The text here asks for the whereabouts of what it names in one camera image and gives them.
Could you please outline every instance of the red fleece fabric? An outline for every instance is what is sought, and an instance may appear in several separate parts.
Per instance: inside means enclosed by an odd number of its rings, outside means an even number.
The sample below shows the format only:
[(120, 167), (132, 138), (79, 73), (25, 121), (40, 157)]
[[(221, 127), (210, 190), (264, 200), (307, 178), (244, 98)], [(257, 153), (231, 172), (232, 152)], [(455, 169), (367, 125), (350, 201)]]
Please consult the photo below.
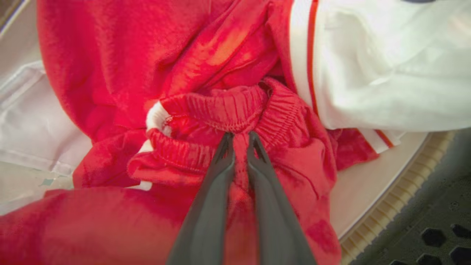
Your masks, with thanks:
[[(246, 133), (253, 129), (319, 264), (338, 264), (340, 247), (329, 224), (336, 170), (377, 154), (355, 129), (326, 132), (295, 94), (291, 3), (38, 0), (50, 83), (93, 142), (73, 175), (76, 188), (88, 189), (55, 191), (0, 218), (0, 261), (163, 264), (229, 131), (236, 134), (237, 176), (225, 259), (255, 264), (253, 196), (244, 167)], [(157, 129), (146, 133), (146, 114), (157, 100), (172, 115), (165, 123), (170, 137)], [(154, 151), (136, 154), (147, 138)], [(109, 187), (140, 180), (152, 181), (152, 189)]]
[[(132, 177), (162, 189), (197, 189), (222, 136), (227, 131), (234, 133), (236, 161), (229, 190), (228, 230), (240, 226), (235, 233), (244, 246), (235, 249), (245, 257), (243, 264), (256, 264), (258, 242), (246, 153), (248, 133), (253, 130), (270, 157), (318, 263), (340, 262), (340, 246), (329, 221), (329, 193), (336, 180), (334, 153), (327, 132), (301, 98), (280, 82), (265, 78), (255, 86), (212, 90), (208, 96), (182, 94), (161, 103), (170, 115), (165, 126), (171, 129), (171, 137), (158, 129), (148, 131), (154, 150), (131, 160)], [(186, 202), (182, 208), (187, 209), (195, 194), (184, 191), (175, 196)]]
[[(291, 3), (39, 0), (39, 40), (50, 83), (93, 142), (73, 174), (75, 187), (137, 184), (126, 164), (145, 140), (150, 101), (255, 85), (267, 75), (296, 92)], [(332, 138), (347, 149), (338, 153), (339, 169), (377, 157), (356, 129), (349, 131)]]

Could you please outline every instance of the white fabric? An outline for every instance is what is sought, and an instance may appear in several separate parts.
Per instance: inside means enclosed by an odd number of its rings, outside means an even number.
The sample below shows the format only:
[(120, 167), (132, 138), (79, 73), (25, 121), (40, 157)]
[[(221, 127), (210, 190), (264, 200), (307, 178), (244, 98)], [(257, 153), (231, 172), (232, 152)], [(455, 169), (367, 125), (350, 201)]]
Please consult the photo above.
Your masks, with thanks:
[(90, 148), (61, 108), (40, 61), (0, 85), (0, 161), (68, 176)]
[[(147, 130), (150, 129), (158, 129), (164, 135), (170, 136), (171, 134), (171, 127), (166, 126), (166, 122), (171, 120), (171, 116), (168, 111), (162, 106), (162, 103), (158, 101), (155, 103), (152, 108), (147, 113), (146, 117), (146, 127)], [(150, 140), (146, 140), (143, 144), (141, 149), (138, 153), (145, 153), (145, 152), (152, 152), (154, 147)], [(137, 189), (137, 190), (150, 190), (152, 188), (152, 182), (149, 181), (141, 181), (141, 183), (137, 186), (129, 187), (130, 189)]]
[(325, 127), (471, 126), (471, 1), (322, 0), (315, 27)]
[[(311, 52), (313, 52), (314, 49), (314, 47), (309, 46), (308, 43), (309, 34), (314, 35), (315, 32), (314, 26), (309, 23), (309, 18), (315, 15), (311, 13), (315, 10), (313, 9), (315, 7), (312, 5), (312, 0), (294, 0), (290, 15), (290, 57), (292, 74), (298, 95), (311, 107), (314, 106), (314, 98), (311, 96), (311, 90), (318, 85), (316, 84), (314, 87), (310, 88), (308, 81), (308, 76), (313, 74), (308, 72), (308, 50), (311, 49)], [(317, 73), (318, 70), (318, 68), (314, 68), (313, 71)], [(404, 133), (396, 131), (378, 131), (365, 128), (359, 129), (359, 131), (378, 154), (388, 150), (392, 146), (399, 145), (401, 143), (400, 138), (404, 135)]]

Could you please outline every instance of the gray tongs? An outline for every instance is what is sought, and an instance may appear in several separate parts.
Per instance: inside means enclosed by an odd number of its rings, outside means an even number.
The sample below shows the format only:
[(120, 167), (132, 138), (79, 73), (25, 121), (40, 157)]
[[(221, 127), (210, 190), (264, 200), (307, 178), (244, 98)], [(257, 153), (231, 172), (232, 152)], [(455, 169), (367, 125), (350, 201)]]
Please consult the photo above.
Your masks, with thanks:
[[(167, 265), (223, 264), (229, 186), (236, 157), (226, 133), (183, 222)], [(261, 265), (317, 265), (256, 132), (249, 133), (248, 174), (255, 191)]]

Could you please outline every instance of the elastic waistband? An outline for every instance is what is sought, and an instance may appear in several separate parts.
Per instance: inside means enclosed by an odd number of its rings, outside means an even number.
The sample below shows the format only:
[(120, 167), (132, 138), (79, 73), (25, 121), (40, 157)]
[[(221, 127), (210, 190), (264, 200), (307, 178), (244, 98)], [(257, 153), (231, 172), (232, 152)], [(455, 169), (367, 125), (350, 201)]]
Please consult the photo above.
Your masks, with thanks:
[(283, 144), (295, 120), (293, 116), (304, 103), (280, 82), (265, 78), (257, 86), (216, 91), (211, 96), (179, 95), (161, 100), (161, 105), (162, 108), (157, 109), (168, 114), (167, 121), (188, 116), (217, 129), (214, 130), (217, 140), (213, 146), (173, 139), (165, 133), (162, 125), (147, 132), (153, 154), (166, 164), (204, 173), (224, 132), (238, 135), (255, 130), (269, 151), (273, 146)]

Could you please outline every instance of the hole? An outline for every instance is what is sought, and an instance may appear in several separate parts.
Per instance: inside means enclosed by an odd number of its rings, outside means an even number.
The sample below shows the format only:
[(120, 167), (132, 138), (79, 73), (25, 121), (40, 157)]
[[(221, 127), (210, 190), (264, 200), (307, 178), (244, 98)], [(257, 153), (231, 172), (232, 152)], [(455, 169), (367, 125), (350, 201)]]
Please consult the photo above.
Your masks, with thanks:
[(456, 265), (471, 265), (471, 248), (456, 247), (450, 257)]
[(391, 264), (389, 264), (389, 265), (407, 265), (407, 263), (404, 263), (404, 262), (398, 261), (398, 260), (393, 260), (391, 262)]
[(442, 265), (439, 257), (423, 254), (418, 260), (419, 265)]
[(471, 239), (471, 231), (466, 227), (463, 227), (459, 224), (453, 224), (451, 225), (451, 229), (453, 229), (453, 233), (455, 233), (457, 237)]
[(438, 229), (427, 228), (422, 233), (422, 240), (427, 246), (439, 248), (445, 243), (447, 238), (442, 231)]

